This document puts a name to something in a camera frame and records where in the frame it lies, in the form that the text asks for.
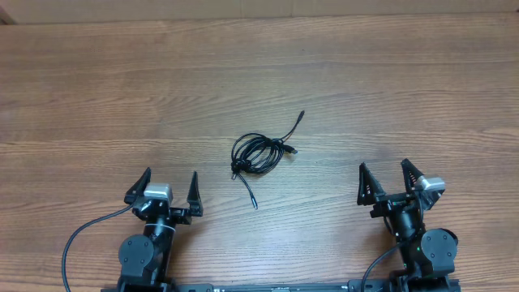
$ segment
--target wooden table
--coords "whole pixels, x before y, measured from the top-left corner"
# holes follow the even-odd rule
[[[519,290],[519,14],[4,26],[0,41],[1,291],[63,291],[71,233],[122,208],[147,166],[179,206],[199,171],[178,282],[360,278],[394,242],[356,205],[358,165],[402,191],[405,157],[447,182],[425,222],[460,238],[464,291]],[[231,146],[284,135],[300,110],[299,154],[247,177],[255,211]],[[72,290],[114,285],[143,227],[126,213],[81,233]]]

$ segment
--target tabletop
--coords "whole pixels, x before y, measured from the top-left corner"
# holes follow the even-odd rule
[[[519,14],[391,15],[0,27],[0,290],[63,291],[62,249],[125,204],[146,167],[204,216],[169,275],[219,285],[360,278],[394,239],[356,205],[365,161],[404,191],[408,157],[447,191],[427,228],[460,239],[464,291],[519,290]],[[231,180],[248,132],[283,136],[276,169]],[[130,213],[73,242],[72,291],[111,287]],[[386,277],[398,255],[375,268]]]

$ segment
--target wall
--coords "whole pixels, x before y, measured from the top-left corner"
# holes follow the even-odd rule
[[[519,0],[0,0],[0,6],[17,24],[55,24],[155,19],[501,12],[519,9]]]

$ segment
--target bundled black cable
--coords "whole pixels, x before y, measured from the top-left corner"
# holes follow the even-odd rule
[[[279,163],[283,157],[283,154],[285,154],[285,151],[296,154],[298,151],[294,149],[294,147],[286,145],[285,142],[294,133],[295,128],[298,126],[299,122],[301,122],[304,114],[305,111],[302,111],[299,114],[298,121],[295,123],[294,127],[292,127],[292,130],[281,138],[270,139],[265,135],[249,133],[239,137],[234,143],[233,150],[230,154],[232,160],[230,167],[233,171],[233,179],[236,179],[238,176],[245,184],[245,187],[247,187],[247,190],[249,190],[249,194],[251,195],[252,205],[254,208],[258,209],[258,203],[252,193],[251,187],[249,187],[249,184],[245,181],[245,178],[243,178],[240,172],[245,171],[249,174],[266,174],[276,167],[277,163]],[[236,145],[245,138],[250,139],[236,149]],[[268,155],[259,161],[255,161],[266,150],[268,151]]]

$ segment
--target wood grain surface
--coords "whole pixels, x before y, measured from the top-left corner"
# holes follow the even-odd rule
[[[425,216],[460,239],[464,291],[519,290],[519,14],[0,27],[0,290],[63,291],[71,233],[124,206],[152,167],[204,217],[169,274],[221,285],[362,277],[394,242],[356,205],[365,161],[402,191],[408,157],[447,191]],[[306,115],[270,174],[230,179],[240,135]],[[74,241],[74,292],[115,285],[123,214]],[[400,268],[398,255],[372,273]]]

